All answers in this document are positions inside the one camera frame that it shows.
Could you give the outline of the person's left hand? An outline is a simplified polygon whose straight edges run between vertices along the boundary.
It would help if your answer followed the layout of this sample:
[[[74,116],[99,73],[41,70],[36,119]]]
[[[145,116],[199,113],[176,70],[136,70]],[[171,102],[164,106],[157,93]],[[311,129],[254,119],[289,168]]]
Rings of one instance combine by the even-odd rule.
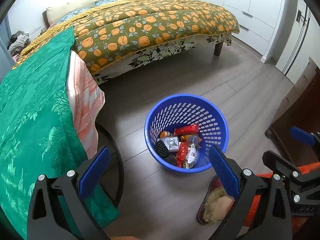
[[[119,237],[111,237],[111,240],[140,240],[140,239],[133,236],[119,236]]]

